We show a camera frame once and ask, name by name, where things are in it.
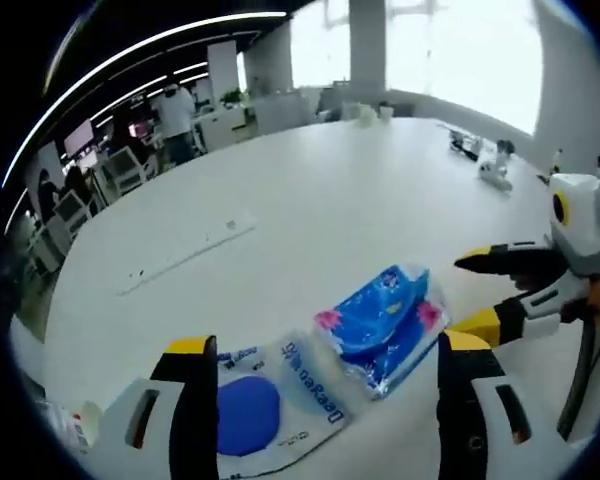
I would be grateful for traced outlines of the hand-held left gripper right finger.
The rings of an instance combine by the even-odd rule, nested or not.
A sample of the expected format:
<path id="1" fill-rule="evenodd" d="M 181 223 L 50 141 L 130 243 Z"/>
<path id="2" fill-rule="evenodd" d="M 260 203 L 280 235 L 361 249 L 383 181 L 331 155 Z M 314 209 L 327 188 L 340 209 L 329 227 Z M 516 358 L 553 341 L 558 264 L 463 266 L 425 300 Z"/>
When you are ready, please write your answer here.
<path id="1" fill-rule="evenodd" d="M 560 479 L 580 454 L 483 339 L 438 342 L 440 479 Z"/>

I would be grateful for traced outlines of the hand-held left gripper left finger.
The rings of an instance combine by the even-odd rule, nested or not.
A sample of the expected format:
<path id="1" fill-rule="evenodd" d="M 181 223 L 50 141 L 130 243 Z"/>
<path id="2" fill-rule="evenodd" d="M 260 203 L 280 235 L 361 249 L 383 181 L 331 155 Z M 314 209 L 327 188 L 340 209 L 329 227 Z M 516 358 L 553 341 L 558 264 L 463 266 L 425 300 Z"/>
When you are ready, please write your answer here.
<path id="1" fill-rule="evenodd" d="M 104 411 L 96 479 L 217 479 L 218 371 L 213 335 L 172 341 L 148 379 Z"/>

